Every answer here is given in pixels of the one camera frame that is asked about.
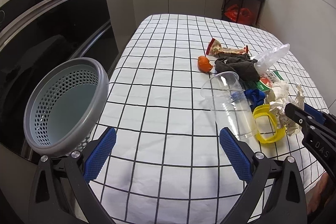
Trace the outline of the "right hand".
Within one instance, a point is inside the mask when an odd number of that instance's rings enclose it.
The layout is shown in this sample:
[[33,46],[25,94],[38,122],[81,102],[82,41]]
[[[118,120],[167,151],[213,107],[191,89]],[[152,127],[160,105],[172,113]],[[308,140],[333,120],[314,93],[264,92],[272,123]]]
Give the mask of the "right hand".
[[327,193],[328,192],[327,187],[331,186],[331,184],[332,180],[329,178],[329,175],[325,172],[321,176],[315,187],[313,188],[311,199],[307,204],[307,215],[317,210],[319,204],[321,203],[323,194],[327,194],[327,196],[330,195]]

